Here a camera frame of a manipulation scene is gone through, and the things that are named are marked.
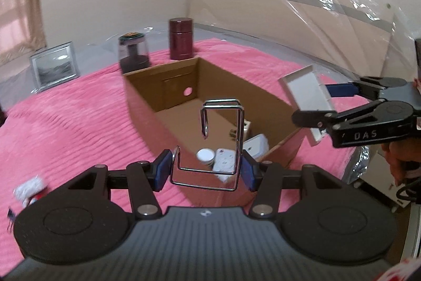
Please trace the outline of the person's right hand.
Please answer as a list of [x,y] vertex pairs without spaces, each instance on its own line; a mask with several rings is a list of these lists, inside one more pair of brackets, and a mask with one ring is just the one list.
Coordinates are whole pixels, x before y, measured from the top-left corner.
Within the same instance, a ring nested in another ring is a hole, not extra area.
[[390,165],[390,173],[395,179],[395,185],[399,186],[405,179],[403,162],[421,162],[420,138],[408,138],[392,143],[381,145],[385,153],[385,160]]

